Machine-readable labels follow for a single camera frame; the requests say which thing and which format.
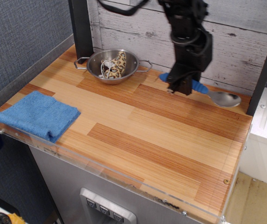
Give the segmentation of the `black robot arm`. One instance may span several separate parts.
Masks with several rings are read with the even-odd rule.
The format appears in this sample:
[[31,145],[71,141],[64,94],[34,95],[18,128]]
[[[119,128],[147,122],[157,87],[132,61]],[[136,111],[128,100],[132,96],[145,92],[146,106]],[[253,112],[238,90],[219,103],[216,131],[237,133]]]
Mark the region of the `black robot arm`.
[[203,0],[160,0],[159,3],[171,25],[170,38],[176,59],[166,77],[168,91],[190,95],[192,81],[199,81],[212,61],[213,37],[202,26],[208,15],[208,4]]

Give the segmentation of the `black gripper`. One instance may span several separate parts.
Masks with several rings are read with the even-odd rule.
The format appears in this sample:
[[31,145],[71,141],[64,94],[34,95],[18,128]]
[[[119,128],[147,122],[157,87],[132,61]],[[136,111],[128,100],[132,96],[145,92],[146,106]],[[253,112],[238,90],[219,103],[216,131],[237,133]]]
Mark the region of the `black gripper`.
[[170,38],[174,44],[176,62],[167,83],[168,93],[190,95],[192,79],[199,80],[201,73],[212,61],[212,35],[202,22],[207,14],[166,14],[171,25]]

